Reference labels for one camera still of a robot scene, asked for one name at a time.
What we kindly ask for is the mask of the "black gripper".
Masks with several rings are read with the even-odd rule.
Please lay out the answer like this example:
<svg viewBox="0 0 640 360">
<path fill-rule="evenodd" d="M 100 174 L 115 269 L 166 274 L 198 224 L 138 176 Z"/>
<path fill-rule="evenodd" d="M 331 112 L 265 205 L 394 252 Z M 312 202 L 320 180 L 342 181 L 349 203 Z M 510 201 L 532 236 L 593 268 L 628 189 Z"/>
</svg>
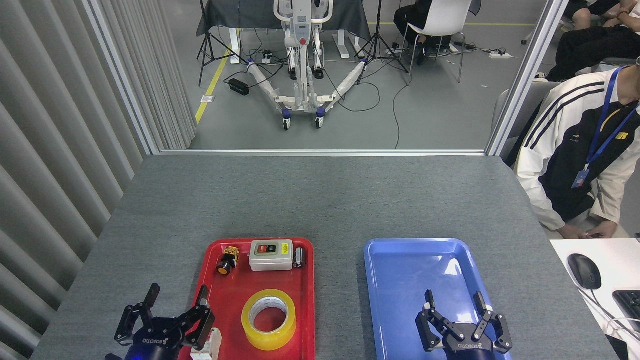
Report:
<svg viewBox="0 0 640 360">
<path fill-rule="evenodd" d="M 207 285 L 201 285 L 195 305 L 177 318 L 176 326 L 165 321 L 154 328 L 151 309 L 160 291 L 160 285 L 152 283 L 143 301 L 123 311 L 114 339 L 123 347 L 131 345 L 126 360 L 176 360 L 183 347 L 201 351 L 210 339 L 215 315 L 208 303 Z M 134 335 L 138 319 L 142 320 L 142 329 Z"/>
<path fill-rule="evenodd" d="M 454 323 L 436 310 L 433 291 L 428 289 L 424 296 L 425 305 L 415 322 L 426 353 L 444 345 L 447 360 L 496 360 L 495 351 L 508 353 L 512 350 L 514 343 L 505 315 L 496 313 L 487 305 L 481 291 L 476 291 L 473 296 L 479 322 L 471 336 L 461 341 Z M 489 325 L 493 326 L 496 335 L 494 341 L 485 335 Z"/>
</svg>

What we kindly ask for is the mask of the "person's right hand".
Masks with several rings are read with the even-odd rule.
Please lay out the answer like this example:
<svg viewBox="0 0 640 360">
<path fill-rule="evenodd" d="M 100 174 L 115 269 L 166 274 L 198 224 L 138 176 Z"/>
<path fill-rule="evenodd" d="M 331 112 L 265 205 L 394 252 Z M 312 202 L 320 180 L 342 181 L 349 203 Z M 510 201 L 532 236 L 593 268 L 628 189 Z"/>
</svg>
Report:
<svg viewBox="0 0 640 360">
<path fill-rule="evenodd" d="M 591 235 L 582 230 L 582 228 L 576 227 L 569 223 L 565 223 L 563 227 L 558 228 L 558 234 L 562 236 L 562 239 L 591 239 Z"/>
</svg>

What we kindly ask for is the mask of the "person's left hand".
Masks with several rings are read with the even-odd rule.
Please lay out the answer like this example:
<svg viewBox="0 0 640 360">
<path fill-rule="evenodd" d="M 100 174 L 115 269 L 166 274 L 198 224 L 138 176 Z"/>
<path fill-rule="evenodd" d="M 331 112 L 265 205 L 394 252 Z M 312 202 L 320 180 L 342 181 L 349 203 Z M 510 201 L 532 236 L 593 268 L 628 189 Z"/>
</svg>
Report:
<svg viewBox="0 0 640 360">
<path fill-rule="evenodd" d="M 612 239 L 618 230 L 618 224 L 604 219 L 596 227 L 585 232 L 588 239 Z"/>
</svg>

